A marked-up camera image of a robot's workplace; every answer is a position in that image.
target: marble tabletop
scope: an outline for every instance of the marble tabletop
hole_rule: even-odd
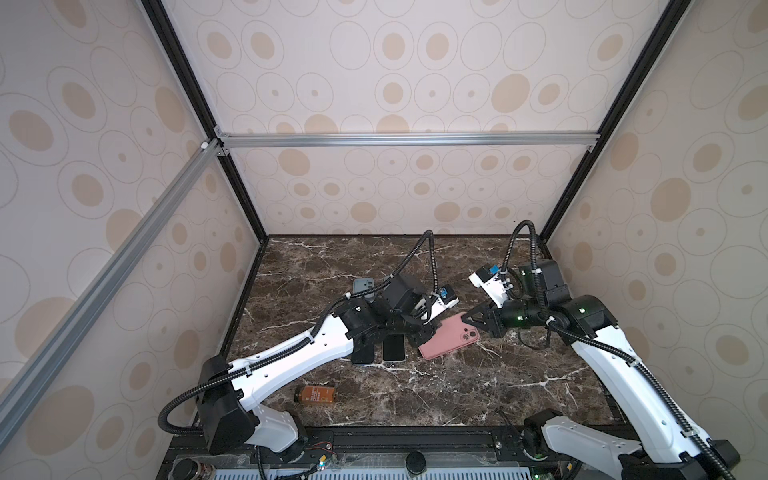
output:
[[[412,237],[273,237],[240,321],[230,359],[253,355],[308,329],[333,299],[350,291],[355,278],[379,281],[412,248]],[[466,311],[487,296],[467,277],[484,263],[502,260],[506,237],[437,237],[440,284],[450,283]],[[510,264],[527,263],[528,241],[515,247]],[[406,272],[426,286],[426,244]],[[543,329],[523,332],[540,342]],[[406,343],[406,361],[353,365],[338,359],[308,372],[264,403],[295,412],[304,425],[499,425],[498,409],[516,424],[544,408],[593,425],[612,423],[603,389],[571,347],[553,337],[543,352],[522,346],[514,331],[503,339],[480,340],[432,360]],[[332,405],[301,405],[294,393],[304,385],[333,386]]]

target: wall panel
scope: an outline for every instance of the wall panel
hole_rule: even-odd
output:
[[[224,131],[587,130],[664,0],[165,2]]]
[[[541,229],[585,146],[233,149],[268,233]]]
[[[214,161],[0,455],[0,478],[154,478],[171,438],[157,414],[217,353],[256,250]],[[188,402],[170,419],[193,414]]]
[[[694,7],[549,243],[745,479],[768,468],[767,12]]]
[[[4,2],[0,392],[197,151],[137,6]]]

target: black cylinder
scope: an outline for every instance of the black cylinder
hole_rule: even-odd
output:
[[[213,480],[216,469],[212,465],[185,458],[174,465],[174,480]]]
[[[421,475],[426,472],[427,461],[421,452],[410,452],[406,457],[406,470],[410,475]]]

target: cable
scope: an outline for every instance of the cable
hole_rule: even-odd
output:
[[[579,470],[581,470],[581,466],[583,464],[584,463],[581,460],[576,460],[576,462],[573,464],[573,468],[571,468],[571,470],[569,470],[568,473],[563,475],[563,478],[561,478],[560,480],[573,480],[574,478],[576,478],[576,475],[578,475]]]
[[[523,337],[522,337],[522,335],[521,335],[521,333],[522,333],[522,328],[520,328],[520,327],[518,327],[518,329],[517,329],[517,333],[518,333],[518,341],[519,341],[520,343],[522,343],[522,345],[523,345],[523,346],[527,346],[529,349],[533,349],[533,350],[539,350],[539,351],[541,351],[541,350],[546,350],[546,349],[548,349],[548,348],[549,348],[549,345],[550,345],[550,341],[552,340],[552,331],[551,331],[550,329],[547,329],[547,339],[544,341],[544,345],[528,345],[528,344],[527,344],[527,343],[526,343],[526,342],[523,340]]]
[[[331,304],[329,304],[320,314],[320,317],[317,323],[315,324],[315,326],[312,328],[312,331],[310,332],[310,336],[312,338],[315,338],[318,335],[320,329],[323,328],[323,323],[325,322],[326,317],[331,313],[331,311],[333,311],[333,309],[339,303],[347,300],[348,298],[360,298],[361,296],[369,295],[371,293],[375,293],[375,292],[378,292],[379,290],[386,288],[391,282],[392,278],[395,275],[399,275],[406,268],[406,266],[408,266],[408,263],[411,261],[413,256],[416,254],[416,252],[419,251],[419,248],[421,248],[421,246],[424,244],[424,242],[428,238],[430,239],[429,252],[430,252],[430,258],[432,263],[432,281],[435,285],[437,285],[437,263],[435,262],[435,254],[434,254],[435,242],[432,239],[433,237],[434,237],[434,234],[432,233],[431,230],[427,230],[424,233],[422,233],[421,237],[416,242],[416,245],[411,249],[410,252],[408,252],[406,257],[402,259],[400,264],[395,268],[395,271],[392,272],[390,276],[386,277],[384,281],[381,282],[379,285],[369,288],[367,290],[357,292],[357,293],[351,293],[349,297],[347,297],[346,295],[341,296],[338,299],[334,300]],[[222,375],[215,379],[211,379],[203,384],[200,384],[192,389],[187,390],[186,392],[182,393],[175,399],[168,402],[168,404],[166,404],[166,406],[163,407],[163,409],[157,415],[157,425],[163,431],[171,433],[173,435],[203,435],[202,427],[182,427],[178,425],[173,425],[170,422],[168,422],[168,416],[170,415],[171,412],[173,412],[174,409],[176,409],[182,403],[200,395],[206,390],[216,388],[218,386],[224,385],[227,382],[231,382],[233,379],[236,379],[237,377],[246,375],[248,373],[248,370],[253,372],[271,363],[275,363],[278,360],[282,360],[287,356],[292,355],[295,352],[298,352],[305,346],[309,345],[311,342],[312,340],[310,340],[310,338],[305,337],[301,339],[298,343],[295,343],[294,345],[289,346],[285,350],[282,350],[278,353],[274,353],[271,356],[268,356],[267,358],[261,359],[257,362],[253,362],[241,369],[237,369],[233,372],[229,372],[226,375]]]
[[[525,288],[523,287],[523,281],[520,278],[520,275],[518,274],[517,270],[508,270],[508,273],[512,276],[512,278],[515,279],[515,286],[517,287],[517,293],[515,293],[514,289],[507,290],[509,296],[513,300],[522,300],[523,296],[525,295]]]
[[[630,367],[634,366],[634,368],[636,368],[637,371],[640,372],[640,374],[648,381],[650,386],[656,391],[661,401],[664,402],[664,405],[667,406],[670,413],[677,421],[677,424],[680,425],[680,427],[683,429],[683,434],[690,436],[690,440],[696,445],[696,447],[698,447],[699,450],[701,450],[701,452],[704,454],[707,460],[712,465],[714,465],[718,473],[720,473],[720,475],[725,480],[736,480],[736,477],[733,476],[733,473],[730,472],[728,467],[723,463],[723,461],[720,459],[717,453],[715,453],[697,433],[694,433],[694,428],[690,426],[690,423],[688,422],[688,419],[686,418],[685,413],[683,413],[680,407],[677,406],[674,400],[672,400],[672,397],[670,397],[669,393],[667,393],[667,390],[664,389],[664,387],[661,385],[661,383],[659,383],[659,381],[656,379],[654,374],[651,373],[650,370],[642,362],[638,362],[634,356],[614,346],[610,346],[605,343],[598,342],[595,339],[591,339],[586,336],[581,336],[581,335],[577,335],[576,333],[570,332],[564,329],[563,327],[559,326],[556,322],[547,323],[547,327],[561,334],[562,336],[568,337],[569,339],[576,340],[577,342],[586,343],[589,346],[593,346],[597,349],[604,350],[605,352],[608,352],[611,355],[615,355],[621,358],[622,360],[624,360],[625,362],[627,362],[627,365]]]
[[[264,473],[264,464],[261,459],[261,447],[256,447],[256,461],[259,465],[259,475],[261,475],[261,480],[266,480],[266,474]],[[308,470],[305,470],[304,472],[294,473],[292,475],[275,475],[275,478],[272,480],[304,480],[305,478],[309,477],[313,473],[317,473],[317,465],[312,465]]]
[[[530,220],[523,220],[518,223],[512,231],[512,235],[509,236],[509,244],[507,245],[507,251],[504,255],[504,261],[502,262],[502,273],[506,275],[509,270],[509,258],[512,256],[512,248],[515,246],[515,240],[517,240],[520,230],[522,230],[523,227],[528,227],[528,233],[531,237],[531,250],[528,253],[528,256],[530,257],[531,272],[533,273],[534,295],[536,303],[538,303],[538,306],[541,309],[538,315],[540,319],[546,321],[549,318],[549,305],[545,302],[544,290],[541,288],[541,272],[538,272],[538,265],[536,262],[536,226]]]

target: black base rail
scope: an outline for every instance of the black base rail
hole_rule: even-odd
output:
[[[621,118],[629,108],[629,105],[640,90],[643,81],[648,76],[648,73],[659,58],[661,51],[667,44],[670,36],[673,34],[677,23],[683,17],[691,0],[670,0],[664,12],[661,14],[658,23],[651,32],[650,37],[645,42],[643,50],[640,52],[640,56],[637,57],[637,61],[634,62],[634,66],[630,70],[627,80],[624,81],[621,90],[616,95],[614,103],[608,110],[608,113],[603,119],[603,123],[598,129],[600,139],[592,147],[591,150],[584,154],[581,159],[581,163],[576,168],[571,179],[568,181],[568,185],[565,187],[563,194],[560,196],[557,204],[552,211],[552,215],[547,219],[547,223],[544,225],[544,229],[541,230],[541,238],[544,242],[554,233],[554,229],[562,220],[568,207],[571,206],[574,198],[578,194],[581,185],[587,179],[589,172],[592,170],[594,162],[600,157],[600,153],[605,148],[605,145],[611,139],[611,135],[618,127]]]
[[[638,440],[630,425],[592,425],[594,429],[623,439]],[[531,460],[519,445],[505,435],[507,427],[490,426],[360,426],[360,427],[307,427],[307,445],[318,445],[333,450],[347,461],[365,454],[404,454],[419,451],[430,453],[471,453],[486,460],[517,462],[522,467],[536,468],[537,472],[551,471],[559,462],[566,462],[566,455],[549,455],[545,460]],[[242,445],[226,455],[245,455],[249,462],[238,468],[256,468],[256,448]],[[268,449],[262,449],[263,462],[271,468],[306,469],[316,465],[320,457],[330,454],[322,449],[306,450],[298,462],[286,464]],[[217,458],[208,455],[201,436],[174,437],[163,458],[157,480],[167,480],[176,459],[204,457],[202,462],[216,465]]]

